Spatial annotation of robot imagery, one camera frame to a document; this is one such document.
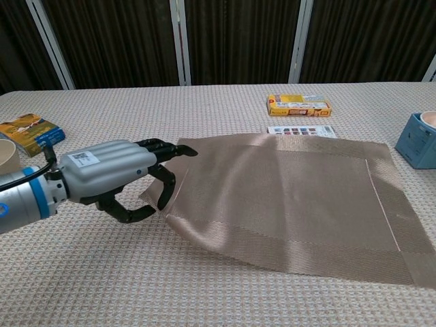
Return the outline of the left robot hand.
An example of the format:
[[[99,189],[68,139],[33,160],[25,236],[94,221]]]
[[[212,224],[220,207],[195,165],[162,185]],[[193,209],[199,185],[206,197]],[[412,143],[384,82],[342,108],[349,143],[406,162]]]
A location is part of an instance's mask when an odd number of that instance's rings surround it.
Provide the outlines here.
[[[95,204],[98,210],[121,223],[135,223],[154,215],[156,209],[150,204],[136,210],[126,209],[116,200],[116,195],[126,185],[150,175],[163,183],[163,191],[157,201],[157,209],[162,210],[176,186],[175,174],[162,163],[174,157],[195,157],[197,154],[190,146],[157,138],[137,142],[115,140],[63,155],[59,171],[69,201]]]

